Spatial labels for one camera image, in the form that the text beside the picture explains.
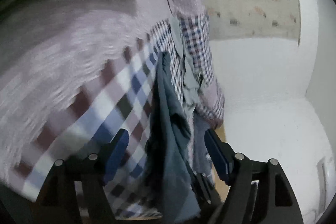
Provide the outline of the dark blue shirt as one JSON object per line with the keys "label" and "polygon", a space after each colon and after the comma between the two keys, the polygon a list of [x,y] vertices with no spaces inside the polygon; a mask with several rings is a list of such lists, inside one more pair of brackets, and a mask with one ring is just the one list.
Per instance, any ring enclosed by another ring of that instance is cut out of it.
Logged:
{"label": "dark blue shirt", "polygon": [[187,149],[190,139],[189,124],[171,83],[170,55],[161,52],[145,148],[145,185],[150,189],[150,204],[162,214],[164,223],[183,223],[200,212],[191,189]]}

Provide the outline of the plaid bed sheet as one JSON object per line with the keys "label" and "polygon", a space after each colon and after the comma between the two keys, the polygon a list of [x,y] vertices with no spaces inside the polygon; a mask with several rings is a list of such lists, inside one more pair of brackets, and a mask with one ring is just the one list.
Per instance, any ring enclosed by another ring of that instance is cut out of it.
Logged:
{"label": "plaid bed sheet", "polygon": [[53,166],[129,133],[105,192],[120,219],[157,217],[144,181],[167,0],[26,0],[1,16],[1,182],[34,201]]}

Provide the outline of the light grey-blue garment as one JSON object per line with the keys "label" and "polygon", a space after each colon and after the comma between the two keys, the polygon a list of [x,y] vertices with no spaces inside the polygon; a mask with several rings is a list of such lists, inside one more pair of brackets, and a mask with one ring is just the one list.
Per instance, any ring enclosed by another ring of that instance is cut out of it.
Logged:
{"label": "light grey-blue garment", "polygon": [[182,76],[182,94],[183,94],[183,110],[187,117],[193,115],[198,104],[201,103],[199,98],[200,84],[197,80],[198,71],[194,68],[193,58],[187,49],[185,39],[183,37],[179,20],[171,16],[169,18],[171,26],[171,34],[177,52]]}

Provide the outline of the white air conditioner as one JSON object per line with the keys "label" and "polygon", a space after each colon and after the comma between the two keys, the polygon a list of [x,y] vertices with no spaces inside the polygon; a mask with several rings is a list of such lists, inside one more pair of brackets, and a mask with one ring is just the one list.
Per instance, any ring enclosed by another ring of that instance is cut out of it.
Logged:
{"label": "white air conditioner", "polygon": [[319,180],[319,206],[318,206],[318,214],[322,214],[326,209],[326,168],[325,168],[325,157],[323,157],[317,163],[317,174]]}

